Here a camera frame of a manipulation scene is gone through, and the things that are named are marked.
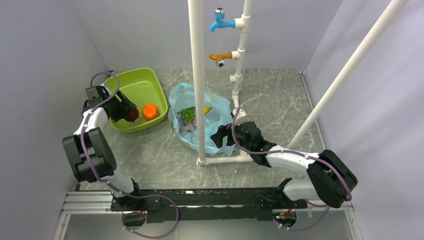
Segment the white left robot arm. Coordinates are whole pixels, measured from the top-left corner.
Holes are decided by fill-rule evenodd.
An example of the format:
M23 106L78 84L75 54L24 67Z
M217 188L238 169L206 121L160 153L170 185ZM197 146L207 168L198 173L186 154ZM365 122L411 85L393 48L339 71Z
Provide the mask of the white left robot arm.
M135 122L139 118L137 106L121 91L111 92L103 84L87 88L82 121L78 129L64 137L62 146L76 180L88 183L105 183L116 198L124 197L124 204L131 210L144 203L136 182L117 169L116 158L102 127L108 122L125 120Z

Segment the dark red fake apple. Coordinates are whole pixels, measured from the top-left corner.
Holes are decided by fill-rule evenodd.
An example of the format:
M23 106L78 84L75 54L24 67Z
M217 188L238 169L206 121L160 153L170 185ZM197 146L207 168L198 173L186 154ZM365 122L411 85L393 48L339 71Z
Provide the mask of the dark red fake apple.
M132 107L127 110L124 115L124 119L127 122L134 123L140 116L139 110L136 107Z

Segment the yellow fake mango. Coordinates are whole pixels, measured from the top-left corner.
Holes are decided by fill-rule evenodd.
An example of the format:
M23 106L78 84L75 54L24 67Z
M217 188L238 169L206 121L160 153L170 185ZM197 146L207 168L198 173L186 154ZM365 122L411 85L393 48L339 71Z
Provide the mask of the yellow fake mango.
M207 115L210 112L211 109L212 109L211 107L205 107L204 108L204 115Z

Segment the orange fake orange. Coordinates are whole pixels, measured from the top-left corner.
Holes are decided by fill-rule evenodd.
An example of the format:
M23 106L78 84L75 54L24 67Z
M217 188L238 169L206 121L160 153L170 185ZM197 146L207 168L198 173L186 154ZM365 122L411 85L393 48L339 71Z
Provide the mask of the orange fake orange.
M141 113L146 121L152 121L159 116L159 109L156 105L148 103L142 108Z

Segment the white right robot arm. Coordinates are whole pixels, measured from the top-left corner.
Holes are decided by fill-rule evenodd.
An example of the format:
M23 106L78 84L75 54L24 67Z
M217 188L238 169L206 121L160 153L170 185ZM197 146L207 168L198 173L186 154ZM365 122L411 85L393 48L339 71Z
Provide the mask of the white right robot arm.
M249 154L253 161L268 168L283 168L306 175L306 179L287 178L275 188L276 203L287 208L302 200L322 201L326 206L340 208L352 199L358 184L357 177L331 150L306 153L284 148L267 141L253 121L240 125L221 125L211 140L217 147L236 145Z

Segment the light blue printed plastic bag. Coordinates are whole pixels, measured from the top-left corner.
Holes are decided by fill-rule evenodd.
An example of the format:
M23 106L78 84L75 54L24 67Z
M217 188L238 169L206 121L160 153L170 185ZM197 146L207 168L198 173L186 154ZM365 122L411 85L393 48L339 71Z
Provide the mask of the light blue printed plastic bag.
M183 144L197 151L199 143L196 112L193 124L185 122L182 118L183 109L195 107L194 86L186 82L178 84L170 92L168 101L170 110L167 117L172 130ZM211 140L211 135L218 131L219 126L230 124L233 120L230 113L229 100L216 93L206 91L204 92L204 106L211 107L210 112L204 115L205 152L212 156L217 153L224 153L230 156L234 151L234 145L223 145L218 148Z

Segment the green fake grape bunch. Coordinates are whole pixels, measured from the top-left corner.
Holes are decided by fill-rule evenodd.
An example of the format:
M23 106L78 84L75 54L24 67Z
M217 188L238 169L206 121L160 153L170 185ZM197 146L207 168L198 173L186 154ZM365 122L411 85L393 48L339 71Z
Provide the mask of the green fake grape bunch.
M188 124L193 124L195 118L195 107L185 108L181 111L181 116L183 120Z

